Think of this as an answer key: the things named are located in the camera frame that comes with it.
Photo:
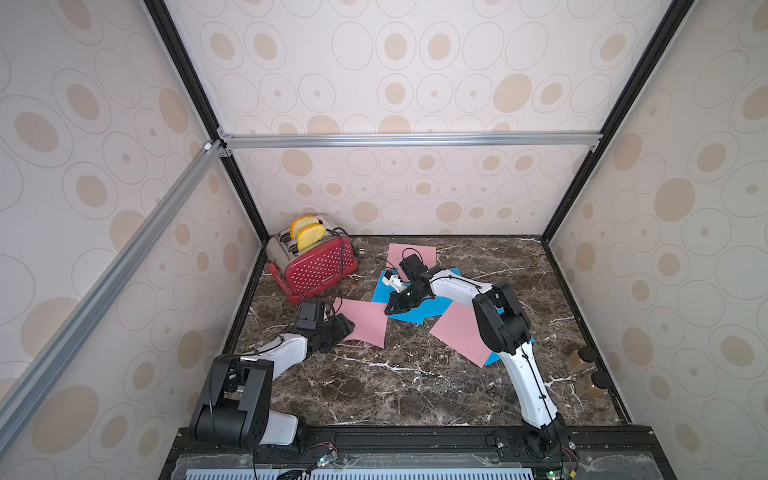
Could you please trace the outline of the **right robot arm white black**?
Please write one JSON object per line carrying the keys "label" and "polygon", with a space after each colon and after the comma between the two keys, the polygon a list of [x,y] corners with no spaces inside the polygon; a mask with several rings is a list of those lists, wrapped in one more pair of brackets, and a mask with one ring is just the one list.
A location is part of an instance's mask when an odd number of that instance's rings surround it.
{"label": "right robot arm white black", "polygon": [[516,391],[528,455],[541,461],[559,454],[569,442],[567,428],[544,385],[534,358],[530,322],[511,286],[470,280],[441,267],[408,278],[403,282],[394,271],[384,274],[382,283],[394,289],[385,312],[406,313],[434,298],[470,308],[483,343],[499,355]]}

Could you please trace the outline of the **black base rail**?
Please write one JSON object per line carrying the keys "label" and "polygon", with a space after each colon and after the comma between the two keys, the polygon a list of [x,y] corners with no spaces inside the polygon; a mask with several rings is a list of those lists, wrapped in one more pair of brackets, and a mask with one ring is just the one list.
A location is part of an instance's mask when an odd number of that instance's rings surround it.
{"label": "black base rail", "polygon": [[575,427],[555,454],[536,460],[525,451],[519,427],[326,426],[305,431],[305,449],[261,447],[255,451],[216,446],[181,431],[160,478],[184,479],[192,469],[227,471],[230,477],[269,479],[288,470],[315,466],[324,455],[336,458],[313,475],[370,478],[458,479],[468,470],[480,478],[503,469],[521,469],[526,479],[673,479],[675,473],[648,426]]}

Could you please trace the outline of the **brown jar front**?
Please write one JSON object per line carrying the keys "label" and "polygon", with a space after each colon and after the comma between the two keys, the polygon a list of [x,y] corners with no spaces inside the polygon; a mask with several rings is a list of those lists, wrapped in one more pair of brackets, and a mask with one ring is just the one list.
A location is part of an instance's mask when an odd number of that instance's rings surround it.
{"label": "brown jar front", "polygon": [[579,379],[575,390],[580,398],[600,398],[608,393],[612,385],[613,382],[608,373],[594,371]]}

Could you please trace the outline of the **yellow toast slice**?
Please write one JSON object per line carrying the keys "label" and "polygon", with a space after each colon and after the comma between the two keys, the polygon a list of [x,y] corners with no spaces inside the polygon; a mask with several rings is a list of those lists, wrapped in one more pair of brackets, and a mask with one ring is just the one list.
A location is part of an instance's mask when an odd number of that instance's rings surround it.
{"label": "yellow toast slice", "polygon": [[314,223],[304,227],[296,234],[296,247],[304,251],[325,238],[327,229],[323,224]]}
{"label": "yellow toast slice", "polygon": [[294,220],[290,226],[290,238],[292,240],[296,240],[298,237],[298,234],[302,230],[304,230],[309,226],[319,224],[319,223],[320,223],[319,219],[314,215],[305,215]]}

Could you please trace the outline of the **brown jar back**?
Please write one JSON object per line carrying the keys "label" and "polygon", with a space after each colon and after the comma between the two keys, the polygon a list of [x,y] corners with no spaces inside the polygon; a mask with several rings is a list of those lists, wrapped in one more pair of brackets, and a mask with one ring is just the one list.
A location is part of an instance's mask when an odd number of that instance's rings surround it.
{"label": "brown jar back", "polygon": [[591,368],[597,361],[598,352],[590,346],[582,346],[573,351],[566,359],[569,374],[577,374]]}

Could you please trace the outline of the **horizontal aluminium rail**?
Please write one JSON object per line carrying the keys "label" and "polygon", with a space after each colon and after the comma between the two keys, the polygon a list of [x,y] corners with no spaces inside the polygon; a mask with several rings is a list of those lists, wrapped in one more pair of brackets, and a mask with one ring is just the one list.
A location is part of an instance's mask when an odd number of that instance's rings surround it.
{"label": "horizontal aluminium rail", "polygon": [[237,149],[326,149],[404,147],[489,147],[528,145],[598,145],[598,131],[537,132],[438,132],[438,133],[355,133],[296,135],[228,135],[223,142]]}

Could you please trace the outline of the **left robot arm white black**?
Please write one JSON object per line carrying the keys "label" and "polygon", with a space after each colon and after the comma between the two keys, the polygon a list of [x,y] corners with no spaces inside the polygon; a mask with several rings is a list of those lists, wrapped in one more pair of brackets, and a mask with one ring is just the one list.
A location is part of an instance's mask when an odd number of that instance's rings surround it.
{"label": "left robot arm white black", "polygon": [[304,452],[306,423],[271,409],[273,382],[312,354],[330,352],[354,328],[338,314],[317,320],[311,329],[294,325],[253,354],[216,357],[191,416],[190,435],[250,452]]}

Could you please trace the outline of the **pink paper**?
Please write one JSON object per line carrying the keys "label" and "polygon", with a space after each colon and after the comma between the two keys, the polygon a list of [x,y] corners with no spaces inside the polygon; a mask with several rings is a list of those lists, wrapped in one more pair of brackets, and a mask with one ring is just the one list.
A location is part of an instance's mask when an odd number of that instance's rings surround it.
{"label": "pink paper", "polygon": [[451,304],[430,334],[481,368],[491,353],[483,345],[474,310],[458,302]]}
{"label": "pink paper", "polygon": [[412,254],[416,254],[428,268],[432,268],[437,265],[437,249],[435,247],[406,245],[399,243],[389,244],[386,263],[388,266],[396,267],[399,276],[403,280],[408,279],[407,274],[400,267],[400,263],[404,258],[407,258]]}
{"label": "pink paper", "polygon": [[385,347],[388,317],[384,313],[384,304],[337,298],[334,308],[354,324],[353,332],[345,341],[357,340],[378,348]]}

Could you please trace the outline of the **blue paper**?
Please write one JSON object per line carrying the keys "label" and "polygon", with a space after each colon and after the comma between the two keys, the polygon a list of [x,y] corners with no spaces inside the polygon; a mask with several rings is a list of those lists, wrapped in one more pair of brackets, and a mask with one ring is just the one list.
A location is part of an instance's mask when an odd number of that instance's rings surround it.
{"label": "blue paper", "polygon": [[[491,353],[489,353],[489,356],[488,356],[488,358],[486,359],[486,361],[485,361],[485,363],[484,363],[484,366],[490,366],[490,365],[492,365],[492,364],[494,364],[494,363],[496,363],[496,362],[500,361],[500,360],[501,360],[501,358],[499,357],[499,352],[497,352],[497,351],[495,351],[495,350],[491,349],[491,348],[490,348],[490,346],[489,346],[489,344],[488,344],[488,342],[486,342],[484,339],[482,339],[482,341],[483,341],[483,345],[484,345],[484,346],[486,346],[486,347],[488,347],[488,348],[489,348],[489,350],[490,350],[490,352],[491,352]],[[533,339],[533,338],[532,338],[532,339],[530,339],[530,341],[529,341],[529,342],[527,342],[527,343],[528,343],[528,344],[530,344],[530,346],[529,346],[529,347],[524,347],[524,351],[525,351],[527,354],[529,354],[529,355],[528,355],[529,357],[532,357],[532,356],[533,356],[533,352],[534,352],[534,350],[533,350],[533,348],[534,348],[534,347],[533,347],[533,345],[535,345],[535,339]],[[516,341],[516,342],[512,342],[512,343],[510,343],[510,352],[511,352],[510,354],[514,354],[514,351],[512,351],[512,348],[511,348],[511,347],[512,347],[512,346],[515,346],[515,347],[517,347],[517,346],[519,346],[518,344],[521,344],[521,342],[518,342],[518,341]]]}
{"label": "blue paper", "polygon": [[374,290],[372,302],[384,306],[384,315],[406,323],[423,325],[425,320],[440,317],[447,312],[452,301],[444,297],[426,295],[423,298],[413,294],[406,295],[405,299],[391,302],[391,296],[398,291],[391,285],[393,270],[384,270],[379,274],[378,282]]}

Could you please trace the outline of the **yellow toast slice back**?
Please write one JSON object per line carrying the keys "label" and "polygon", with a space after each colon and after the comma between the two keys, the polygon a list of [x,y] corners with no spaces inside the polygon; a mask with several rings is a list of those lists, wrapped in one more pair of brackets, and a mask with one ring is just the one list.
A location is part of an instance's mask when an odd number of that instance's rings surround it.
{"label": "yellow toast slice back", "polygon": [[319,223],[320,223],[319,219],[314,215],[305,215],[294,220],[290,226],[290,238],[292,240],[296,240],[298,237],[298,234],[302,230],[304,230],[309,226],[319,224]]}

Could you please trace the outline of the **pink paper back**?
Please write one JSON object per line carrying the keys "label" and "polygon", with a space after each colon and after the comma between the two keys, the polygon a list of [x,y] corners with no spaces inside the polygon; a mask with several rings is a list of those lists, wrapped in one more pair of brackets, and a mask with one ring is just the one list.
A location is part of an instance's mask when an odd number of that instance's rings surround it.
{"label": "pink paper back", "polygon": [[416,254],[428,268],[432,268],[437,265],[437,249],[435,247],[406,245],[399,243],[389,244],[386,263],[388,266],[396,267],[399,276],[403,280],[408,279],[407,274],[400,267],[400,263],[404,258],[407,258],[412,254]]}

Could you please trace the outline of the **yellow toast slice front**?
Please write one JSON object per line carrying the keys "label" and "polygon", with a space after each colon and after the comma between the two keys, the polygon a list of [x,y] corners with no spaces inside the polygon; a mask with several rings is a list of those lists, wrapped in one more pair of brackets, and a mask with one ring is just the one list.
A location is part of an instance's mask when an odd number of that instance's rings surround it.
{"label": "yellow toast slice front", "polygon": [[323,224],[314,223],[304,227],[296,234],[296,247],[304,251],[325,238],[327,229]]}

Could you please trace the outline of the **left aluminium rail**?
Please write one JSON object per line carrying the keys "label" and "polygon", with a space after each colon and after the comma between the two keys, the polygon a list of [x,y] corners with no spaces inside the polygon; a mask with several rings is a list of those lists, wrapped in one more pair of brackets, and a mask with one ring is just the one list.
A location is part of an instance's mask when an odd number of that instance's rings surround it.
{"label": "left aluminium rail", "polygon": [[1,405],[2,455],[6,455],[16,442],[53,386],[144,262],[150,249],[223,152],[221,140],[213,140],[203,147],[10,390]]}

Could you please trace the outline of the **brown jar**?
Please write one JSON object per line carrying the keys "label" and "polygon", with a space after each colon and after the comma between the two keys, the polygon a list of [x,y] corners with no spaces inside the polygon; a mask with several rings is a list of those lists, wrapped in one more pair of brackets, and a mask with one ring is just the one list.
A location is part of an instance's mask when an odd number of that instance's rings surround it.
{"label": "brown jar", "polygon": [[582,346],[573,351],[566,359],[569,374],[577,374],[591,368],[597,361],[598,352],[590,346]]}
{"label": "brown jar", "polygon": [[612,385],[613,382],[608,373],[594,371],[579,379],[575,390],[580,398],[600,398],[608,393]]}

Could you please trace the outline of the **red toaster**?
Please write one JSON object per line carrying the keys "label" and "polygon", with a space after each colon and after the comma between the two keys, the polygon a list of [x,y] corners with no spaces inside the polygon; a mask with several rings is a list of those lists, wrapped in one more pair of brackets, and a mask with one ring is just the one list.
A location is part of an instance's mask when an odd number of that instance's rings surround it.
{"label": "red toaster", "polygon": [[267,245],[268,270],[287,299],[298,304],[339,283],[359,266],[358,250],[346,231],[316,214],[327,229],[323,240],[299,251],[290,226],[273,235]]}

